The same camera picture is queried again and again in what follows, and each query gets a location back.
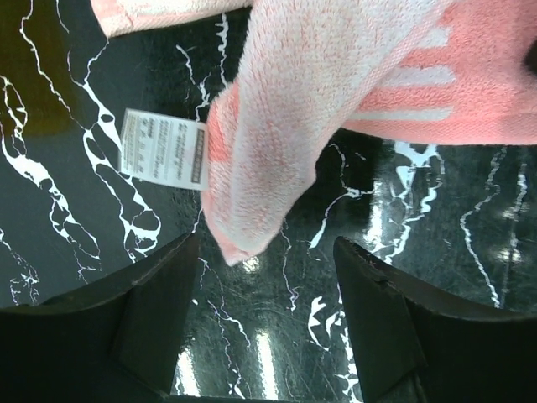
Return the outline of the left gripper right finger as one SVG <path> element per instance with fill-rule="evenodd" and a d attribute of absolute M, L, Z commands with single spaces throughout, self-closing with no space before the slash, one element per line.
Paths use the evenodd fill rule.
<path fill-rule="evenodd" d="M 333 258 L 364 401 L 501 396 L 501 367 L 491 352 L 498 309 L 398 270 L 344 237 Z"/>

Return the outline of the pink white towel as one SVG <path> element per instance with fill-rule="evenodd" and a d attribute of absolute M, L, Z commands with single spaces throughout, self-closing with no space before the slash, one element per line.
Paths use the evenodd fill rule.
<path fill-rule="evenodd" d="M 206 223 L 262 253 L 340 128 L 414 144 L 533 145 L 533 1 L 250 1 L 233 82 L 206 122 Z"/>

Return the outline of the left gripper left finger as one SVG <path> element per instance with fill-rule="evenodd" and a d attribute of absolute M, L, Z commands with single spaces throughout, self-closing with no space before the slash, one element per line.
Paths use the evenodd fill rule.
<path fill-rule="evenodd" d="M 167 397 L 184 338 L 199 243 L 148 258 L 45 302 L 47 372 L 73 397 Z"/>

